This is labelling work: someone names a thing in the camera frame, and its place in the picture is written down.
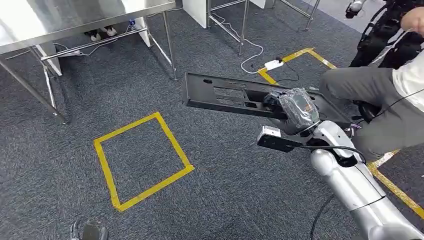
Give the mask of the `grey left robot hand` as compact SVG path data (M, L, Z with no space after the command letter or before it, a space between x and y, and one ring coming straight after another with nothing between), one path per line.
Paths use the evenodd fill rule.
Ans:
M80 236L78 220L70 226L70 240L107 240L108 238L108 229L98 220L85 222L82 229L82 236Z

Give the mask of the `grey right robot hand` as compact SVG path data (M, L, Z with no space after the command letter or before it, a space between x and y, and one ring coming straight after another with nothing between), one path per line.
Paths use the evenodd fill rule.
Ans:
M269 120L289 136L307 131L321 122L319 111L304 88L273 90L264 97L263 103L274 113L283 114Z

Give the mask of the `person's hand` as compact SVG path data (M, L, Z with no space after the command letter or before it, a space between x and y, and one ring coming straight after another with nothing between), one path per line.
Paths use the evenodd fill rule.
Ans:
M416 7L408 11L400 20L404 31L411 31L424 36L424 7Z

